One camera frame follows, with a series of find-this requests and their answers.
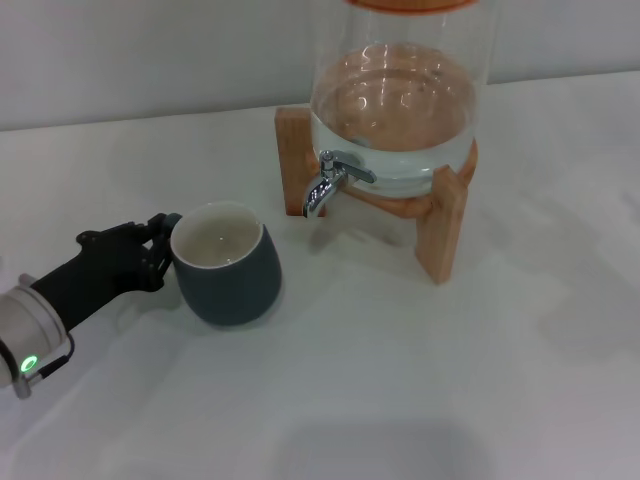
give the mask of water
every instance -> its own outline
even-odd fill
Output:
[[[475,89],[441,52],[374,45],[345,56],[316,85],[318,150],[359,155],[378,182],[358,187],[391,197],[427,193],[434,169],[459,170],[473,142]]]
[[[191,232],[180,253],[187,262],[201,267],[230,265],[253,250],[260,231],[258,223],[247,219],[217,218]]]

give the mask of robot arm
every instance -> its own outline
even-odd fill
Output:
[[[125,292],[160,290],[179,218],[158,214],[147,225],[84,232],[76,239],[78,256],[40,280],[23,275],[20,285],[0,296],[0,388],[13,384],[18,397],[28,397],[30,386],[69,361],[73,328]],[[67,355],[35,370],[67,340]]]

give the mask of mug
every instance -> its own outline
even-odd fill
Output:
[[[171,235],[174,268],[195,314],[221,326],[262,316],[280,292],[282,270],[256,214],[240,203],[216,202],[177,218]]]

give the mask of faucet handle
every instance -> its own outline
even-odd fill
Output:
[[[374,183],[378,177],[371,170],[361,167],[358,157],[340,150],[325,150],[320,154],[320,165],[323,176],[332,178],[342,171],[367,183]]]

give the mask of mug rim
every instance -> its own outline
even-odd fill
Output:
[[[184,224],[185,220],[191,219],[197,216],[198,214],[202,213],[203,211],[214,210],[216,208],[223,207],[223,206],[239,207],[253,217],[253,219],[255,220],[256,224],[260,229],[260,233],[258,234],[258,238],[256,239],[255,243],[242,257],[238,258],[237,260],[234,260],[231,263],[227,263],[224,265],[198,265],[196,263],[192,263],[192,262],[189,262],[188,260],[185,260],[185,258],[179,252],[177,252],[177,249],[175,248],[175,244],[174,244],[174,239],[176,238],[176,232],[179,231],[181,224]],[[169,246],[171,247],[171,253],[174,256],[174,259],[179,260],[181,263],[191,268],[195,268],[197,270],[221,270],[223,268],[237,265],[238,263],[246,259],[249,255],[251,255],[253,252],[255,252],[256,248],[258,248],[258,245],[260,245],[260,242],[262,241],[262,237],[264,237],[264,224],[260,221],[260,219],[258,218],[258,215],[252,208],[240,202],[235,202],[232,200],[221,200],[218,202],[209,202],[204,205],[200,205],[199,207],[196,207],[195,209],[191,210],[189,213],[184,215],[180,220],[178,220],[178,223],[176,223],[176,226],[173,228],[173,232],[171,233]]]

